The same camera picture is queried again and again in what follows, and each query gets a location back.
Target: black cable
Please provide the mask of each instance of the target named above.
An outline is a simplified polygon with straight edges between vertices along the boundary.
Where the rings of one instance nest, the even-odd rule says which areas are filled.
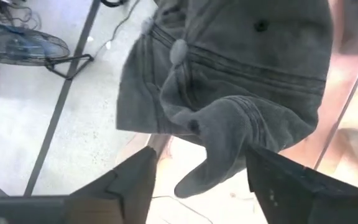
[[[23,14],[23,16],[13,17],[13,10],[17,11],[16,13]],[[39,30],[42,27],[42,20],[40,16],[31,8],[26,6],[14,6],[4,2],[0,3],[0,23],[32,30]]]
[[[107,0],[101,0],[101,2],[107,7],[118,7],[127,2],[127,0],[119,0],[118,2],[109,2]]]
[[[138,5],[138,3],[140,2],[140,0],[136,0],[136,2],[134,3],[134,5],[131,7],[131,9],[129,10],[128,12],[128,15],[120,22],[118,23],[118,25],[116,26],[116,28],[114,28],[114,31],[112,33],[112,36],[109,40],[105,41],[105,43],[99,47],[99,49],[96,51],[95,55],[94,55],[94,58],[96,58],[100,51],[102,51],[103,47],[106,46],[106,44],[108,42],[112,42],[115,38],[116,38],[116,35],[117,35],[117,32],[118,32],[118,29],[120,28],[120,26],[122,26],[126,21],[128,21],[128,19],[131,17],[132,13],[134,12],[134,9],[136,8],[136,6]]]

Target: metal frame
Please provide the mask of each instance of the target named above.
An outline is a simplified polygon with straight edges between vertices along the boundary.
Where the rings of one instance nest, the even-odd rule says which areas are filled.
[[[75,72],[73,72],[71,75],[68,74],[63,74],[62,72],[59,72],[58,70],[56,70],[55,65],[59,65],[61,63],[68,63],[68,62],[72,62],[74,60],[80,61],[86,58],[86,61],[75,70]],[[47,68],[50,72],[53,72],[54,74],[66,79],[66,80],[72,80],[74,79],[90,62],[93,62],[94,58],[90,55],[90,54],[84,54],[81,56],[77,56],[77,57],[67,57],[67,58],[63,58],[63,59],[59,59],[59,60],[48,60],[47,59],[47,63],[45,64],[45,68]]]

